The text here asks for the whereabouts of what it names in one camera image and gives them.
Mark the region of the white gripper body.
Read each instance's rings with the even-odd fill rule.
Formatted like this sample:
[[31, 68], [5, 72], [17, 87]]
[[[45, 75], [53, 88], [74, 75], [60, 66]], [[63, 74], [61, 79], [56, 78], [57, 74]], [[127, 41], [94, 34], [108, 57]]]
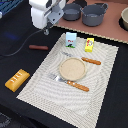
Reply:
[[66, 0], [29, 0], [33, 25], [49, 29], [63, 16]]

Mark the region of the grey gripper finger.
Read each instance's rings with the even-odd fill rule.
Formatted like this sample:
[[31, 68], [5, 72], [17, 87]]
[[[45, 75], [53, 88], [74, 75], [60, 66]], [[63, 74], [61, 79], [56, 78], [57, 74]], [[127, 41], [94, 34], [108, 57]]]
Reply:
[[44, 34], [49, 35], [49, 29], [44, 29]]

